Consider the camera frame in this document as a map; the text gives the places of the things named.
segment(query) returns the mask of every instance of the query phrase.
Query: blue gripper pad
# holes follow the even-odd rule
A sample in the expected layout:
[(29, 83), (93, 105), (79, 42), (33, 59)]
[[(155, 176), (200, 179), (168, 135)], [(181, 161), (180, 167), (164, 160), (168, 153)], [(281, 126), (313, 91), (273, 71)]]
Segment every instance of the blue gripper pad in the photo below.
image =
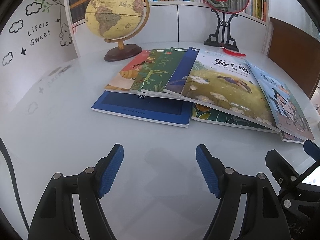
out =
[(104, 160), (100, 164), (99, 162), (97, 163), (98, 198), (102, 198), (110, 191), (123, 158), (124, 150), (122, 145), (115, 144), (108, 156), (103, 158)]
[(315, 161), (320, 160), (320, 148), (310, 140), (303, 144), (303, 150)]
[(210, 152), (204, 146), (204, 144), (200, 144), (196, 148), (196, 160), (199, 164), (202, 175), (204, 176), (204, 180), (208, 185), (209, 191), (213, 193), (217, 198), (220, 197), (220, 189), (218, 176), (215, 173), (213, 167), (211, 166), (208, 160), (208, 154), (212, 158)]

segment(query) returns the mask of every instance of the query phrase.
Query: table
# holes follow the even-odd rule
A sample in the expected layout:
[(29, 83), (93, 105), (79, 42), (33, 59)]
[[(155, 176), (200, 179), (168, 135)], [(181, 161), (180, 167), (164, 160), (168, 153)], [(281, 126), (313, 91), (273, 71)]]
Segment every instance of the table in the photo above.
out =
[[(143, 49), (189, 46), (221, 52), (201, 43), (141, 44)], [(320, 116), (303, 91), (263, 54), (242, 52), (250, 62), (287, 84), (319, 144)], [(123, 145), (124, 161), (101, 205), (119, 240), (203, 238), (219, 200), (209, 192), (196, 162), (196, 146), (201, 143), (226, 167), (240, 174), (265, 173), (276, 192), (280, 187), (265, 166), (269, 150), (280, 152), (298, 173), (313, 163), (302, 145), (282, 142), (278, 134), (194, 120), (186, 129), (91, 110), (104, 86), (130, 61), (106, 63), (104, 55), (105, 51), (86, 55), (44, 75), (17, 104), (0, 130), (12, 158), (29, 224), (54, 173), (79, 174), (105, 157), (115, 143)], [(77, 195), (74, 202), (80, 234), (89, 239)], [(244, 203), (245, 196), (241, 198), (234, 238), (239, 234)]]

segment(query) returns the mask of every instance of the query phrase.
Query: black fan stand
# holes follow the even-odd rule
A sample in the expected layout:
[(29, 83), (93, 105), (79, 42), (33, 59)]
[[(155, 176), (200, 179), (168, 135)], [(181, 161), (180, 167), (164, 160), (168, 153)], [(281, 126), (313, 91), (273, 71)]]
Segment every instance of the black fan stand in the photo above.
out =
[[(231, 34), (230, 34), (230, 22), (233, 19), (233, 17), (238, 17), (238, 15), (232, 14), (230, 16), (229, 20), (226, 22), (226, 13), (222, 13), (223, 18), (222, 18), (222, 20), (220, 20), (220, 16), (219, 16), (218, 12), (215, 9), (211, 9), (211, 11), (217, 15), (218, 25), (217, 25), (217, 29), (216, 29), (215, 34), (210, 34), (208, 39), (204, 42), (204, 44), (208, 45), (208, 46), (214, 46), (214, 47), (225, 47), (226, 49), (231, 49), (231, 50), (239, 52), (239, 49), (236, 45), (236, 40), (234, 38), (231, 38)], [(222, 27), (221, 42), (219, 42), (219, 38), (218, 38), (220, 27)], [(228, 29), (226, 43), (224, 43), (225, 28)]]

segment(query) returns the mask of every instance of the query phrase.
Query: wooden globe base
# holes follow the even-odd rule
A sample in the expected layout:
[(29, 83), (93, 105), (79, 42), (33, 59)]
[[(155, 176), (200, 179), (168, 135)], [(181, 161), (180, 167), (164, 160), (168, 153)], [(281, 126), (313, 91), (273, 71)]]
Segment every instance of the wooden globe base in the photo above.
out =
[(107, 52), (104, 56), (105, 61), (119, 61), (133, 57), (142, 52), (141, 47), (136, 44), (126, 44), (123, 45), (123, 49), (115, 47)]

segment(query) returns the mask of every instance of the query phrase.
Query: green book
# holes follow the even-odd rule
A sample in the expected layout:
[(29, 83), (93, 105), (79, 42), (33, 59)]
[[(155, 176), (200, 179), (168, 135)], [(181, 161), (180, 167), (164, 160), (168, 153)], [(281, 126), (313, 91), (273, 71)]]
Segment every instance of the green book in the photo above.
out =
[(187, 49), (171, 48), (165, 51), (158, 58), (156, 64), (145, 77), (141, 92), (159, 97), (176, 98), (173, 95), (163, 92), (164, 87), (170, 80), (172, 74), (180, 63)]
[(250, 122), (241, 117), (237, 117), (232, 114), (227, 114), (225, 112), (221, 112), (219, 110), (198, 104), (193, 104), (191, 119), (201, 122), (221, 124), (249, 130), (277, 133), (277, 131), (274, 131), (270, 128), (264, 127), (254, 122)]
[(164, 52), (164, 49), (153, 49), (145, 63), (142, 65), (139, 74), (137, 75), (136, 79), (134, 80), (132, 86), (130, 87), (131, 92), (140, 91), (144, 78), (147, 76), (149, 71), (152, 69), (153, 65), (156, 63), (160, 55)]

